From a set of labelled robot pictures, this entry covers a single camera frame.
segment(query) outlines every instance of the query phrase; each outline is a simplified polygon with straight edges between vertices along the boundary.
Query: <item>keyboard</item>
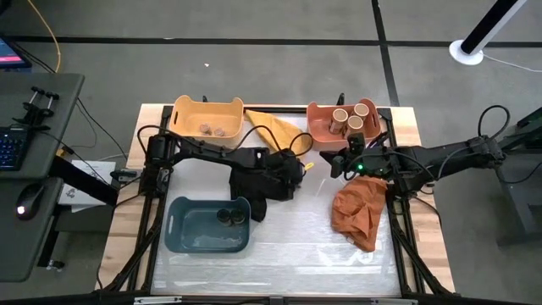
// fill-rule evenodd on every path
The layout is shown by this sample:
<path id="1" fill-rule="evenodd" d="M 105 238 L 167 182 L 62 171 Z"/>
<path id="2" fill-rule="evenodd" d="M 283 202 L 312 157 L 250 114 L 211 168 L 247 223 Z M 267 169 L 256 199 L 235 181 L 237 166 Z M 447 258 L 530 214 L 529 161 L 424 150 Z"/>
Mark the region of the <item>keyboard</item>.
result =
<path id="1" fill-rule="evenodd" d="M 0 127 L 0 171 L 19 170 L 30 142 L 25 127 Z"/>

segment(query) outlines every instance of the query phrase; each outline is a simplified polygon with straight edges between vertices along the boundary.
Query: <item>yellow cable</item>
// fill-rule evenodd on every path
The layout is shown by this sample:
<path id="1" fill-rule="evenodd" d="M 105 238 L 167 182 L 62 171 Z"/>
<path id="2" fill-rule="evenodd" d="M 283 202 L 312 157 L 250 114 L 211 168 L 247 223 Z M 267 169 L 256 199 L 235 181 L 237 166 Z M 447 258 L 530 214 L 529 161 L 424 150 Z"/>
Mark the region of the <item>yellow cable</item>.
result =
<path id="1" fill-rule="evenodd" d="M 28 0 L 28 4 L 34 9 L 38 17 L 40 17 L 41 22 L 43 22 L 45 27 L 47 27 L 47 29 L 49 30 L 49 34 L 51 34 L 51 37 L 53 38 L 54 45 L 57 47 L 57 68 L 54 70 L 54 72 L 58 73 L 58 70 L 60 69 L 60 62 L 62 61 L 62 54 L 60 53 L 60 46 L 58 45 L 57 37 L 55 37 L 55 35 L 53 34 L 53 31 L 51 30 L 51 28 L 49 27 L 45 19 L 43 19 L 43 16 L 41 16 L 40 11 L 36 8 L 36 5 L 34 5 L 32 0 Z"/>

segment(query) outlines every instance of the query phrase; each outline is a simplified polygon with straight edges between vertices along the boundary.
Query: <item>orange cloth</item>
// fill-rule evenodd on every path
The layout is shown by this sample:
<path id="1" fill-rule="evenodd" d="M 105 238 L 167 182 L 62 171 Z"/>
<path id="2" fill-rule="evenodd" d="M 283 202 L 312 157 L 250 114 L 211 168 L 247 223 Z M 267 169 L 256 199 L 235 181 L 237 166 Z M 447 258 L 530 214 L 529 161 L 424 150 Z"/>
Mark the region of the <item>orange cloth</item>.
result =
<path id="1" fill-rule="evenodd" d="M 350 237 L 363 251 L 374 251 L 386 189 L 386 182 L 376 178 L 357 177 L 350 181 L 333 200 L 333 230 Z"/>

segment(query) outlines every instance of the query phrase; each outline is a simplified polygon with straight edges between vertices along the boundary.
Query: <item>yellow cloth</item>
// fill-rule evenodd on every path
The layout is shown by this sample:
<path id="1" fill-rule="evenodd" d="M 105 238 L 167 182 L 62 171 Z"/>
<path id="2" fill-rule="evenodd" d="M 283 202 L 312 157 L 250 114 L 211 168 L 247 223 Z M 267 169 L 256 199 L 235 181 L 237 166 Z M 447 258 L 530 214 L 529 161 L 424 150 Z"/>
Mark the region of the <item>yellow cloth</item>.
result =
<path id="1" fill-rule="evenodd" d="M 303 132 L 295 125 L 284 122 L 272 114 L 259 113 L 251 110 L 246 110 L 245 114 L 254 126 L 267 126 L 273 132 L 274 137 L 277 139 L 277 142 L 282 149 L 290 147 L 290 143 L 294 137 Z M 273 138 L 269 134 L 269 131 L 265 130 L 264 128 L 258 128 L 256 131 L 268 143 L 272 150 L 278 150 L 277 146 L 274 144 Z M 294 142 L 291 150 L 295 154 L 303 153 L 309 148 L 310 145 L 311 139 L 309 136 L 299 136 Z"/>

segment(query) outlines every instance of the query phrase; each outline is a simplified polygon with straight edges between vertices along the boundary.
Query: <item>black desk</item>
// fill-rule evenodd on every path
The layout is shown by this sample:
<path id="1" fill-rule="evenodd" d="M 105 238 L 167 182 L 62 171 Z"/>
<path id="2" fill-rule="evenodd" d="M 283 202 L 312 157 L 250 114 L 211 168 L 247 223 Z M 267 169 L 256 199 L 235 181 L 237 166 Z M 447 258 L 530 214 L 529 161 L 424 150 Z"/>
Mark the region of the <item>black desk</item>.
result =
<path id="1" fill-rule="evenodd" d="M 33 95 L 31 87 L 37 86 L 60 96 L 58 101 L 53 102 L 55 114 L 44 119 L 43 124 L 51 127 L 48 134 L 62 139 L 83 80 L 83 75 L 73 74 L 0 73 L 0 125 L 9 126 L 14 123 L 13 117 L 24 117 L 22 103 L 29 102 Z M 48 98 L 42 97 L 38 104 L 34 104 L 46 108 Z M 56 157 L 59 145 L 53 137 L 36 133 L 21 169 L 0 172 L 0 281 L 26 280 L 40 249 L 37 265 L 47 266 L 58 236 L 54 228 L 58 213 L 54 212 L 59 209 L 56 207 L 63 182 L 105 203 L 114 205 L 117 201 L 117 190 Z M 46 190 L 37 215 L 27 221 L 17 219 L 14 209 L 20 192 L 29 184 L 39 181 L 45 184 Z M 51 219 L 52 228 L 48 230 Z"/>

